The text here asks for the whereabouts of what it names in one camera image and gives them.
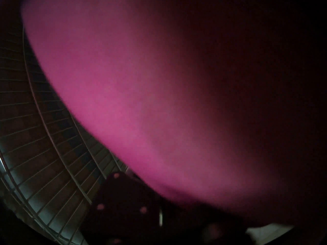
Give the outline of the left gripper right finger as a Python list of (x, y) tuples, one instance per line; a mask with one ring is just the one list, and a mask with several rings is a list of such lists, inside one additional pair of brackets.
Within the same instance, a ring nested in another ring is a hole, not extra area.
[(199, 222), (202, 245), (255, 245), (241, 219)]

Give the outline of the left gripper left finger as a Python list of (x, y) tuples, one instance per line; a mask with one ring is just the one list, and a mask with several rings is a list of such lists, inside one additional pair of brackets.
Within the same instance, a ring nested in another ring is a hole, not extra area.
[(102, 183), (82, 222), (89, 245), (108, 245), (160, 227), (160, 197), (146, 184), (123, 172), (111, 173)]

